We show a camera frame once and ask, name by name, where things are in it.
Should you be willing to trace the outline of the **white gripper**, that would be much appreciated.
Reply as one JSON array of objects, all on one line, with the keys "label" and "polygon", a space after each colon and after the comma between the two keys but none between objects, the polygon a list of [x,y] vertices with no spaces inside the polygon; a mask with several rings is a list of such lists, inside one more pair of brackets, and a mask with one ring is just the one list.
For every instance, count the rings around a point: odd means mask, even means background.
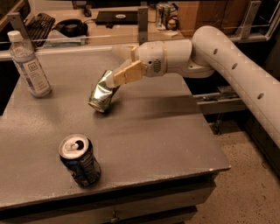
[{"label": "white gripper", "polygon": [[165,74],[165,49],[163,41],[146,42],[137,45],[113,45],[112,53],[126,61],[114,69],[106,78],[109,88],[138,81],[146,77],[157,77]]}]

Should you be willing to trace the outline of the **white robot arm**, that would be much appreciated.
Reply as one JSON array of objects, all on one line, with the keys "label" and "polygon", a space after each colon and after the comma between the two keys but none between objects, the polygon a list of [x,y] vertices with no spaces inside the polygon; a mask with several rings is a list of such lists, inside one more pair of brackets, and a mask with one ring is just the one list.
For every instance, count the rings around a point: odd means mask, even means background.
[{"label": "white robot arm", "polygon": [[179,74],[205,78],[216,71],[280,147],[280,83],[242,53],[220,30],[206,25],[192,39],[146,42],[114,70],[106,85],[115,88],[142,77]]}]

